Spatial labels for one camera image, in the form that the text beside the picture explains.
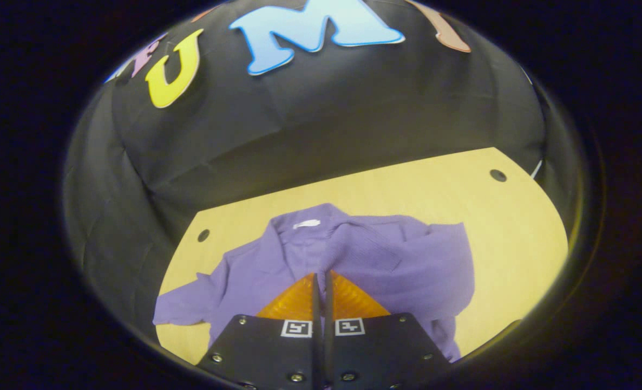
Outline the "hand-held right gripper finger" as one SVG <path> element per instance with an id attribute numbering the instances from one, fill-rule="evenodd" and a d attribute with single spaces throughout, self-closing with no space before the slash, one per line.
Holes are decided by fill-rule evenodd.
<path id="1" fill-rule="evenodd" d="M 324 375 L 333 389 L 418 389 L 450 370 L 411 313 L 391 314 L 338 272 L 326 274 Z"/>
<path id="2" fill-rule="evenodd" d="M 299 279 L 258 315 L 237 314 L 197 364 L 232 387 L 323 388 L 316 274 Z"/>

